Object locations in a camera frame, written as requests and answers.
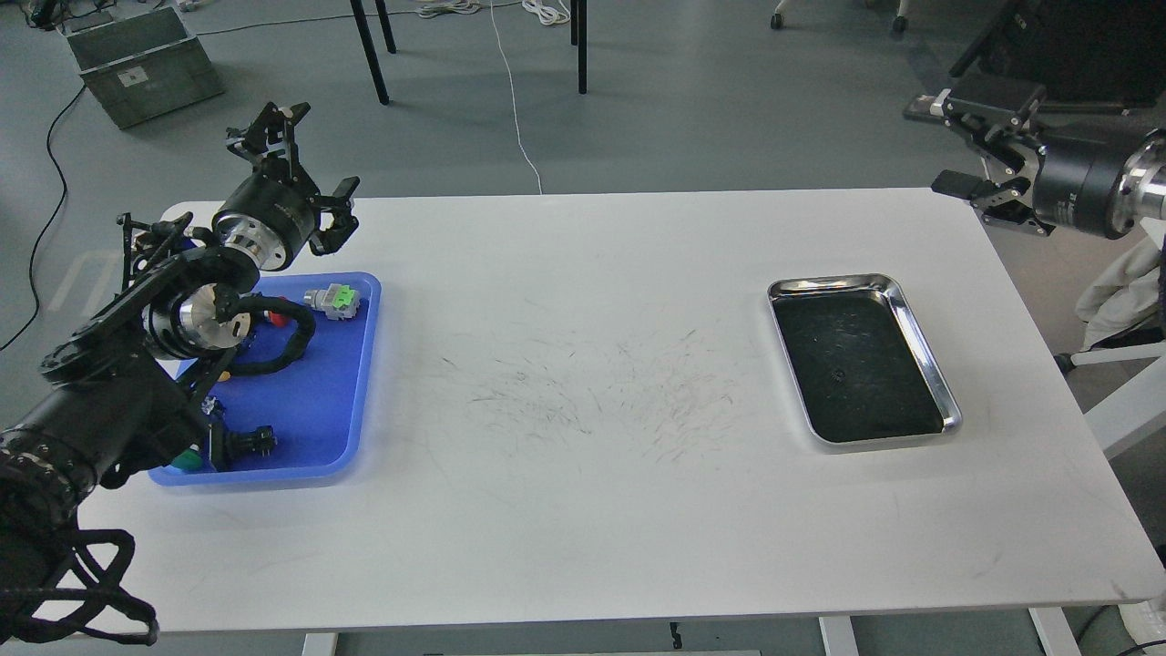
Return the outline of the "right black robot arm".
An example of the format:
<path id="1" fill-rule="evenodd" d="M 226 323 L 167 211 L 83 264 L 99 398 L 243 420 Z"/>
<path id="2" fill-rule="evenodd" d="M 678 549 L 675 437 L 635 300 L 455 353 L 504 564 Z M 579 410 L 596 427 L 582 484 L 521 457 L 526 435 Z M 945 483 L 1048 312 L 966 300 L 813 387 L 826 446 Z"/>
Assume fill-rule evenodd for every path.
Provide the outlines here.
<path id="1" fill-rule="evenodd" d="M 982 174 L 942 170 L 930 190 L 965 202 L 993 227 L 1047 237 L 1058 227 L 1119 240 L 1163 219 L 1163 128 L 1044 124 L 1047 89 L 1033 80 L 965 75 L 919 96 L 904 117 L 940 124 L 983 161 Z"/>

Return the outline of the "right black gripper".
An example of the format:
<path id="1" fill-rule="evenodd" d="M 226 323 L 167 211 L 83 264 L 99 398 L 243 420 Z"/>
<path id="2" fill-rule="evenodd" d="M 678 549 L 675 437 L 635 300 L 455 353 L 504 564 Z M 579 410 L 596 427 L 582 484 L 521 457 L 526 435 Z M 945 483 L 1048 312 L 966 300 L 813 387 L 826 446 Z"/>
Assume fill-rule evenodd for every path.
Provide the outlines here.
<path id="1" fill-rule="evenodd" d="M 944 125 L 982 158 L 986 172 L 944 169 L 930 190 L 965 202 L 986 227 L 1051 237 L 1058 225 L 1119 240 L 1142 219 L 1126 176 L 1149 133 L 1042 134 L 1046 99 L 1038 82 L 970 72 L 911 99 L 902 117 Z"/>

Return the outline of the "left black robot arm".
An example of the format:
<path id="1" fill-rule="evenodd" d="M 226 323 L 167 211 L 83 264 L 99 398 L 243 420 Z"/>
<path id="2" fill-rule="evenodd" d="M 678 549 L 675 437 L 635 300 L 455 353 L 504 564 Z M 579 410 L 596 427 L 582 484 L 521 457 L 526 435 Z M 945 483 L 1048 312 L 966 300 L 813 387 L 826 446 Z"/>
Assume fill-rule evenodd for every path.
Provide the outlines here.
<path id="1" fill-rule="evenodd" d="M 157 611 L 122 587 L 133 537 L 84 530 L 77 510 L 208 437 L 204 400 L 222 374 L 274 374 L 304 355 L 312 312 L 254 287 L 304 248 L 339 251 L 359 225 L 359 179 L 324 193 L 302 165 L 295 129 L 309 112 L 271 103 L 229 131 L 251 174 L 208 228 L 192 213 L 120 217 L 122 290 L 43 358 L 50 394 L 3 431 L 3 640 L 157 642 Z"/>

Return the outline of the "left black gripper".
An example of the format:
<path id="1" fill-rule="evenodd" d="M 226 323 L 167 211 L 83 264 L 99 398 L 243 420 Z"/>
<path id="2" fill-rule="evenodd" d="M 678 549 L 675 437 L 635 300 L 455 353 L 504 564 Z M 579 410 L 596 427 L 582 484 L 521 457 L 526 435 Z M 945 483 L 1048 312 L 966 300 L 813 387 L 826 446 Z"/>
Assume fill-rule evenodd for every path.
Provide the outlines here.
<path id="1" fill-rule="evenodd" d="M 354 235 L 358 176 L 342 179 L 333 195 L 307 200 L 292 186 L 312 186 L 295 140 L 296 125 L 310 112 L 307 101 L 278 107 L 267 103 L 246 128 L 229 128 L 229 151 L 251 164 L 244 179 L 211 220 L 218 241 L 241 251 L 262 271 L 283 271 L 308 242 L 312 256 L 330 256 Z M 328 228 L 319 216 L 332 216 Z"/>

